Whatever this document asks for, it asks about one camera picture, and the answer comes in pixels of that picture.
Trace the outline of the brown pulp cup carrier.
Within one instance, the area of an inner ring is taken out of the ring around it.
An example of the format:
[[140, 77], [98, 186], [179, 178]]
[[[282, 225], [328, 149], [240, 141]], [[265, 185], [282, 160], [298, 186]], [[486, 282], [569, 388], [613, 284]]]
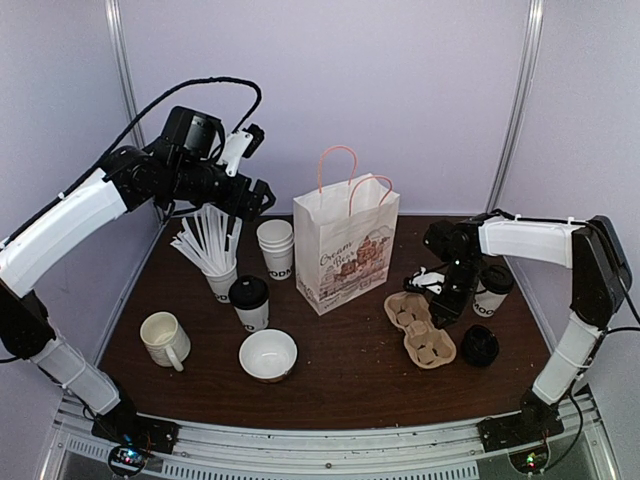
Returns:
[[384, 301], [384, 311], [390, 322], [403, 332], [404, 348], [417, 367], [430, 370], [454, 361], [457, 348], [445, 330], [434, 326], [429, 303], [421, 294], [392, 294]]

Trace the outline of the white paper coffee cup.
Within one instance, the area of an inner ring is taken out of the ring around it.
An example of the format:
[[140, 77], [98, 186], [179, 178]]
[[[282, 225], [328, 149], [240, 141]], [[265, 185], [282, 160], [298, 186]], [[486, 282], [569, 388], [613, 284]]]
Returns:
[[490, 318], [496, 313], [506, 297], [506, 294], [494, 293], [482, 287], [475, 292], [473, 311], [482, 318]]
[[234, 305], [238, 318], [246, 331], [254, 333], [269, 326], [269, 301], [262, 302], [255, 308], [242, 308]]

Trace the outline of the white paper takeout bag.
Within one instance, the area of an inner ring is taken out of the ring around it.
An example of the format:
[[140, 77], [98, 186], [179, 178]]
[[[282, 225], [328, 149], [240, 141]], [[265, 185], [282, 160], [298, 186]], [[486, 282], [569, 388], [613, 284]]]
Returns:
[[355, 172], [293, 199], [296, 287], [324, 315], [384, 284], [390, 269], [400, 195], [391, 180]]

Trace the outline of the black coffee cup lid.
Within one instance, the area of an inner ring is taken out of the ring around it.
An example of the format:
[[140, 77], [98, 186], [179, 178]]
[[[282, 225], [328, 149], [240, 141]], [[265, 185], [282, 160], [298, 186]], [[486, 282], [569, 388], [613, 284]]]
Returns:
[[511, 271], [503, 265], [489, 265], [479, 275], [483, 287], [495, 295], [508, 295], [515, 284]]

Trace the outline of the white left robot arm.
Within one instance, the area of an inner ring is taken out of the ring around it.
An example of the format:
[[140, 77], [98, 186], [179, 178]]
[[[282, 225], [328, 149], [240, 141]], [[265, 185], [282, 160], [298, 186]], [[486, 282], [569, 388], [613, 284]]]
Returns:
[[144, 433], [132, 400], [54, 330], [34, 286], [88, 236], [148, 201], [163, 209], [175, 201], [211, 204], [243, 221], [255, 219], [275, 197], [266, 182], [252, 181], [238, 167], [263, 140], [255, 124], [225, 133], [218, 118], [175, 107], [153, 142], [141, 149], [119, 145], [107, 153], [77, 186], [1, 244], [6, 351], [31, 361], [83, 400], [96, 422], [123, 444], [137, 442]]

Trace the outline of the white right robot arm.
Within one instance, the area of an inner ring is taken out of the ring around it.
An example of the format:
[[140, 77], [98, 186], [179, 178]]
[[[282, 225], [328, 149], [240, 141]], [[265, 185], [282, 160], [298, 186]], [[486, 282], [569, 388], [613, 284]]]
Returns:
[[603, 215], [586, 221], [547, 220], [494, 210], [458, 223], [436, 222], [423, 243], [447, 270], [440, 274], [421, 268], [406, 278], [405, 286], [433, 292], [430, 312], [439, 327], [461, 316], [487, 256], [519, 257], [571, 270], [568, 324], [512, 423], [519, 440], [535, 440], [550, 426], [572, 382], [589, 368], [609, 322], [628, 298], [632, 274], [611, 220]]

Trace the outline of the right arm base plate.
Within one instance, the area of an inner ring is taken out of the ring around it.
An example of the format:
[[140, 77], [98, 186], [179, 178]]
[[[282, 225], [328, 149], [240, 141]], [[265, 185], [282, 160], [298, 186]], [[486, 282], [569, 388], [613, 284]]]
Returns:
[[549, 436], [564, 432], [559, 418], [539, 423], [527, 423], [521, 412], [502, 417], [487, 417], [477, 424], [480, 440], [486, 453], [511, 449], [530, 443], [541, 442]]

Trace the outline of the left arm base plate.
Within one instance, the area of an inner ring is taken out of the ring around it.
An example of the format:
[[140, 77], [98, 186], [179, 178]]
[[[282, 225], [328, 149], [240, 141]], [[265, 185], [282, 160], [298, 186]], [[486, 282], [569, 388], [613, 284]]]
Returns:
[[179, 425], [140, 415], [136, 415], [129, 423], [115, 423], [111, 418], [97, 415], [93, 420], [91, 433], [119, 444], [171, 454], [177, 441]]

